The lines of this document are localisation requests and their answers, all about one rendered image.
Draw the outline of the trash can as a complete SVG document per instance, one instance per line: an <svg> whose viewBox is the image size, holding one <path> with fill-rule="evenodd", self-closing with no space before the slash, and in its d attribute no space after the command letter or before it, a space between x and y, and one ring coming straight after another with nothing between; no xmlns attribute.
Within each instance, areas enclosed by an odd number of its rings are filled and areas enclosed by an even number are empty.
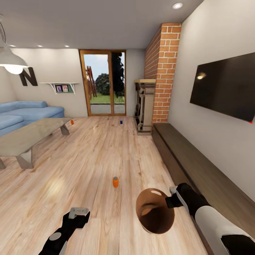
<svg viewBox="0 0 255 255"><path fill-rule="evenodd" d="M161 193L158 195L151 191ZM147 188L137 197L135 209L137 218L143 229L151 234L161 235L167 233L175 220L174 208L168 208L164 192L156 188Z"/></svg>

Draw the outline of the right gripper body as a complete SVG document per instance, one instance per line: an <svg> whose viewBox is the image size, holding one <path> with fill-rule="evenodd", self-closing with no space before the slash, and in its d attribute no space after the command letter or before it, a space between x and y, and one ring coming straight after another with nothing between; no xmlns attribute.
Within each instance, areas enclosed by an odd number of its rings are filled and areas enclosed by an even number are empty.
<svg viewBox="0 0 255 255"><path fill-rule="evenodd" d="M183 206L182 204L179 204L176 202L176 199L175 199L175 194L172 196L172 197L166 197L165 198L165 201L167 203L167 207L168 208L175 208L175 207L181 207Z"/></svg>

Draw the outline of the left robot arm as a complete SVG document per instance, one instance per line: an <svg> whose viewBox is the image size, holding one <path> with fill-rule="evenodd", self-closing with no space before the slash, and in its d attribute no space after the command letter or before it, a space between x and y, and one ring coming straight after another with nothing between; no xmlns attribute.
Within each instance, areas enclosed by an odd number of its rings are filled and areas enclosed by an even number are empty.
<svg viewBox="0 0 255 255"><path fill-rule="evenodd" d="M86 214L87 215L77 215ZM67 241L76 228L83 228L89 220L88 208L72 207L70 212L63 216L62 227L48 237L42 251L38 255L64 255L67 249Z"/></svg>

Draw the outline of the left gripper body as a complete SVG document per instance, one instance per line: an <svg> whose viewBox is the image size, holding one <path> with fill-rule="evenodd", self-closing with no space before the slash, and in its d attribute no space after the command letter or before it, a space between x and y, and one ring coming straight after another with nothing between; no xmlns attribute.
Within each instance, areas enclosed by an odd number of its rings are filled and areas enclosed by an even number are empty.
<svg viewBox="0 0 255 255"><path fill-rule="evenodd" d="M72 233L74 233L76 228L83 228L85 222L85 216L84 215L77 215L74 219L69 219L69 215L63 216L63 225L71 225L72 227Z"/></svg>

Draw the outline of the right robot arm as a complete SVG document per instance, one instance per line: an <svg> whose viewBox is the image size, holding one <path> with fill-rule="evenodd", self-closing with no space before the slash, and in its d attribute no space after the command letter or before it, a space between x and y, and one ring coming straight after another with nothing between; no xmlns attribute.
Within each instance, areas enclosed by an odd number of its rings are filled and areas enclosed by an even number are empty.
<svg viewBox="0 0 255 255"><path fill-rule="evenodd" d="M171 197L165 198L167 207L184 206L195 219L215 255L255 255L255 239L222 216L189 184L169 187L169 191Z"/></svg>

